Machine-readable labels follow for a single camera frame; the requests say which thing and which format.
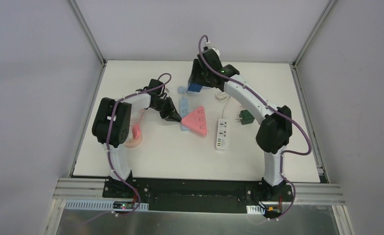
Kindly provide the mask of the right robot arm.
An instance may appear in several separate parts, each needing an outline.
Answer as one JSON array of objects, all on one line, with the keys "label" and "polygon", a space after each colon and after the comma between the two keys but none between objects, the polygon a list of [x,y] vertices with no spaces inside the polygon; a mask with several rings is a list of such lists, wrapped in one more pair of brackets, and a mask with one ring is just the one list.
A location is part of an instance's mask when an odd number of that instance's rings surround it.
[{"label": "right robot arm", "polygon": [[255,140],[264,152],[265,172],[262,194],[273,201],[281,195],[285,183],[279,154],[286,149],[293,133],[288,106],[270,108],[266,99],[258,94],[232,65],[223,66],[215,48],[204,47],[193,61],[188,86],[193,92],[202,87],[216,88],[237,100],[258,122]]}]

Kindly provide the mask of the dark green cube socket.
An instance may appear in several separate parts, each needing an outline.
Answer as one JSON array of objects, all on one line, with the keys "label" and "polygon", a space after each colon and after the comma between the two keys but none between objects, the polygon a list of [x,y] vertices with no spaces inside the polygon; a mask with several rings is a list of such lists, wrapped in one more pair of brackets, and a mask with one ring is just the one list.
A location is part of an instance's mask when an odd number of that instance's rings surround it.
[{"label": "dark green cube socket", "polygon": [[255,120],[254,116],[248,110],[241,110],[238,120],[242,125],[252,124]]}]

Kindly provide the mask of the pink triangular power strip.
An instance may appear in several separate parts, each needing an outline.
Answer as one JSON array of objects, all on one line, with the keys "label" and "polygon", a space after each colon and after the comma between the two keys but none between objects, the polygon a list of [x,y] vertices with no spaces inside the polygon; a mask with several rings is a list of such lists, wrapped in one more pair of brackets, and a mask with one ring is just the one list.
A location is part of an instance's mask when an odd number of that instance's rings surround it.
[{"label": "pink triangular power strip", "polygon": [[194,132],[195,134],[201,137],[206,137],[207,122],[204,107],[200,106],[190,112],[185,117],[183,117],[181,120],[181,124],[188,128],[190,131]]}]

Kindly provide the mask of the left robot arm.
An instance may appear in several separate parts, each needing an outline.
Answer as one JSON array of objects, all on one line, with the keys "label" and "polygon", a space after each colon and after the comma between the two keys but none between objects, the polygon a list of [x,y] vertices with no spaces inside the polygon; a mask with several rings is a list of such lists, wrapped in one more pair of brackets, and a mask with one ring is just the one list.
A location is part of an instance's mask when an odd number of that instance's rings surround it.
[{"label": "left robot arm", "polygon": [[122,198],[130,197],[134,191],[134,185],[127,181],[132,170],[124,146],[131,131],[131,115],[151,108],[165,121],[181,122],[172,99],[164,91],[166,84],[151,79],[148,86],[124,98],[104,97],[100,101],[91,131],[107,154],[110,176],[119,180],[114,190]]}]

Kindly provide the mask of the blue cube socket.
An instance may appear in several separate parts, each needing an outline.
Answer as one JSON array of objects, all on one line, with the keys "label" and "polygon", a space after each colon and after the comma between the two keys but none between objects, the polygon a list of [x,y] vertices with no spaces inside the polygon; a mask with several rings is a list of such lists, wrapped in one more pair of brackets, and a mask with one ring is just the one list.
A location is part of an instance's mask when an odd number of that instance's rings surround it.
[{"label": "blue cube socket", "polygon": [[187,90],[189,92],[193,92],[193,93],[200,93],[201,90],[202,90],[202,86],[201,85],[198,85],[198,84],[195,84],[195,83],[190,83]]}]

